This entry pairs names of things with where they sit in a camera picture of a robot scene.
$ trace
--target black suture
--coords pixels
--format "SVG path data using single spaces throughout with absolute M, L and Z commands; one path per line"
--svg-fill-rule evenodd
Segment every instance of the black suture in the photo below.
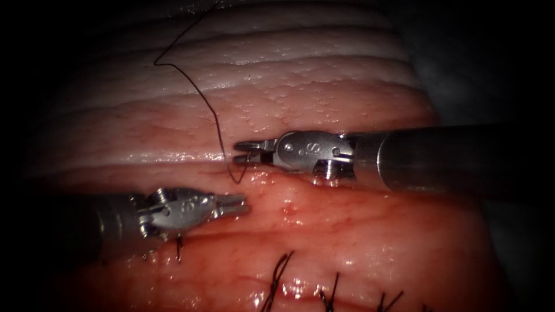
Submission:
M 386 293 L 382 292 L 382 299 L 380 300 L 380 305 L 376 308 L 378 312 L 388 312 L 391 307 L 399 300 L 399 298 L 404 294 L 404 291 L 400 291 L 397 296 L 387 305 L 387 307 L 383 307 L 383 300 L 386 298 Z
M 428 307 L 425 304 L 423 304 L 422 305 L 422 312 L 434 312 L 434 310 L 433 309 L 428 310 Z
M 241 175 L 239 176 L 238 179 L 235 178 L 235 176 L 233 175 L 233 173 L 231 172 L 231 168 L 230 168 L 230 163 L 227 160 L 227 156 L 225 155 L 225 148 L 224 148 L 224 141 L 221 138 L 221 129 L 220 129 L 220 122 L 218 120 L 218 115 L 216 114 L 216 111 L 214 110 L 214 108 L 212 108 L 212 105 L 210 105 L 210 103 L 208 102 L 207 98 L 204 96 L 204 94 L 202 93 L 202 91 L 197 87 L 197 85 L 193 82 L 193 80 L 191 79 L 191 77 L 189 77 L 189 75 L 187 75 L 183 70 L 181 70 L 179 67 L 177 67 L 177 65 L 172 64 L 172 63 L 162 63 L 159 64 L 158 61 L 164 56 L 166 55 L 166 53 L 171 50 L 171 48 L 173 48 L 173 46 L 177 43 L 177 41 L 179 41 L 179 39 L 181 39 L 181 37 L 183 37 L 183 35 L 189 31 L 192 27 L 194 27 L 195 25 L 197 25 L 200 21 L 202 21 L 206 15 L 208 15 L 208 13 L 210 13 L 219 3 L 221 0 L 216 1 L 216 3 L 214 3 L 210 9 L 208 9 L 203 15 L 201 15 L 194 23 L 192 23 L 191 25 L 189 25 L 189 27 L 185 28 L 184 31 L 182 31 L 179 36 L 177 36 L 177 38 L 175 38 L 175 40 L 164 50 L 164 52 L 162 52 L 162 54 L 160 54 L 160 56 L 158 56 L 156 58 L 156 60 L 154 60 L 153 65 L 154 66 L 171 66 L 173 68 L 175 68 L 177 71 L 179 71 L 183 76 L 185 76 L 185 78 L 187 78 L 187 80 L 193 85 L 193 87 L 195 88 L 195 90 L 198 92 L 198 94 L 202 97 L 202 99 L 204 100 L 204 102 L 206 103 L 206 105 L 208 106 L 208 109 L 210 109 L 210 111 L 212 112 L 212 115 L 214 115 L 214 120 L 216 122 L 216 129 L 218 131 L 218 141 L 220 142 L 220 149 L 221 152 L 224 155 L 224 163 L 225 163 L 225 169 L 227 170 L 227 173 L 230 175 L 231 180 L 233 180 L 233 182 L 235 184 L 239 184 L 241 183 L 241 181 L 243 180 L 243 177 L 245 176 L 245 173 L 247 171 L 248 168 L 248 164 L 250 161 L 250 153 L 248 153 L 247 155 L 247 162 L 245 164 L 245 167 L 243 168 L 243 172 L 241 173 Z
M 181 263 L 181 249 L 183 249 L 183 239 L 182 239 L 181 235 L 179 235 L 175 239 L 175 247 L 176 247 L 176 251 L 177 251 L 177 255 L 175 256 L 175 260 L 178 263 Z
M 283 254 L 282 257 L 279 258 L 279 261 L 277 262 L 276 267 L 273 269 L 272 284 L 270 285 L 270 293 L 268 294 L 268 297 L 266 298 L 266 300 L 264 301 L 264 304 L 262 305 L 262 309 L 260 310 L 261 312 L 269 312 L 271 310 L 273 299 L 276 296 L 276 292 L 278 291 L 279 280 L 282 278 L 283 271 L 285 271 L 285 267 L 287 266 L 287 263 L 289 262 L 289 259 L 291 259 L 291 256 L 293 255 L 293 253 L 294 251 L 290 252 L 289 254 Z
M 324 303 L 325 312 L 334 312 L 334 300 L 335 300 L 335 289 L 337 288 L 337 281 L 339 280 L 339 272 L 335 275 L 334 289 L 331 292 L 331 297 L 329 300 L 325 298 L 324 291 L 320 289 L 320 299 Z

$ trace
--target suture thread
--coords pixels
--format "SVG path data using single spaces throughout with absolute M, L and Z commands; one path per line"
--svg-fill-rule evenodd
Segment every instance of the suture thread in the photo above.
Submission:
M 334 289 L 331 292 L 329 300 L 325 298 L 324 291 L 320 289 L 320 299 L 325 305 L 325 312 L 334 312 L 335 289 L 337 288 L 337 281 L 339 280 L 339 272 L 335 275 Z
M 290 252 L 289 255 L 288 254 L 282 255 L 282 257 L 277 262 L 276 267 L 273 270 L 272 284 L 270 285 L 270 293 L 268 294 L 268 297 L 266 298 L 266 300 L 264 301 L 264 304 L 262 305 L 262 309 L 260 310 L 261 312 L 270 312 L 270 310 L 272 309 L 273 299 L 276 296 L 276 293 L 278 291 L 279 280 L 282 278 L 283 271 L 285 271 L 285 267 L 287 266 L 287 263 L 289 262 L 289 259 L 291 259 L 291 256 L 293 255 L 293 253 L 294 251 Z
M 380 300 L 380 305 L 378 305 L 377 307 L 377 311 L 378 312 L 388 312 L 389 309 L 391 309 L 391 307 L 393 307 L 393 305 L 397 302 L 397 300 L 399 300 L 399 298 L 404 294 L 404 291 L 400 291 L 397 296 L 390 302 L 390 304 L 387 305 L 387 307 L 383 307 L 383 300 L 386 298 L 386 293 L 382 292 L 382 299 Z
M 189 77 L 189 75 L 187 75 L 183 70 L 181 70 L 179 67 L 177 67 L 175 64 L 172 63 L 162 63 L 159 64 L 158 61 L 169 51 L 171 50 L 171 48 L 173 48 L 173 46 L 177 43 L 177 41 L 179 41 L 179 39 L 181 39 L 181 37 L 183 37 L 183 35 L 185 35 L 185 33 L 187 31 L 189 31 L 192 27 L 194 27 L 195 25 L 197 25 L 200 21 L 202 21 L 207 15 L 208 13 L 210 13 L 219 3 L 221 0 L 216 1 L 216 3 L 214 3 L 212 5 L 212 7 L 210 7 L 210 9 L 208 9 L 201 17 L 199 17 L 194 23 L 192 23 L 191 25 L 189 25 L 189 27 L 185 28 L 184 31 L 182 31 L 179 36 L 177 36 L 177 38 L 175 38 L 175 40 L 164 50 L 164 52 L 162 52 L 162 54 L 160 54 L 160 56 L 158 56 L 156 58 L 156 60 L 154 60 L 153 65 L 154 66 L 171 66 L 173 68 L 175 68 L 177 71 L 179 71 L 183 76 L 185 76 L 185 78 L 187 78 L 187 80 L 193 85 L 193 87 L 196 89 L 196 91 L 198 92 L 198 94 L 202 97 L 202 99 L 204 100 L 204 102 L 206 103 L 206 105 L 208 106 L 208 109 L 210 109 L 210 111 L 212 112 L 212 115 L 214 115 L 214 120 L 216 122 L 216 129 L 218 131 L 218 141 L 220 142 L 220 149 L 221 152 L 224 156 L 224 163 L 225 163 L 225 169 L 227 170 L 227 173 L 230 175 L 231 180 L 233 180 L 233 182 L 235 184 L 239 184 L 241 183 L 241 181 L 243 180 L 243 177 L 245 176 L 245 173 L 247 171 L 247 168 L 249 166 L 249 161 L 250 161 L 250 152 L 247 154 L 247 161 L 245 164 L 245 167 L 243 168 L 243 172 L 241 173 L 241 175 L 239 176 L 238 179 L 235 178 L 235 176 L 233 175 L 233 173 L 231 172 L 231 168 L 230 168 L 230 163 L 227 159 L 227 156 L 225 155 L 225 148 L 224 148 L 224 142 L 223 139 L 221 138 L 221 128 L 220 128 L 220 122 L 218 120 L 218 115 L 216 114 L 216 111 L 214 110 L 214 108 L 212 107 L 212 105 L 210 105 L 210 103 L 208 102 L 207 98 L 204 96 L 204 94 L 202 93 L 202 91 L 197 87 L 197 85 L 193 82 L 193 80 L 191 79 L 191 77 Z
M 175 256 L 175 260 L 178 263 L 181 263 L 181 249 L 183 249 L 183 239 L 182 239 L 181 235 L 179 235 L 175 239 L 175 246 L 176 246 L 176 251 L 177 251 L 177 255 Z

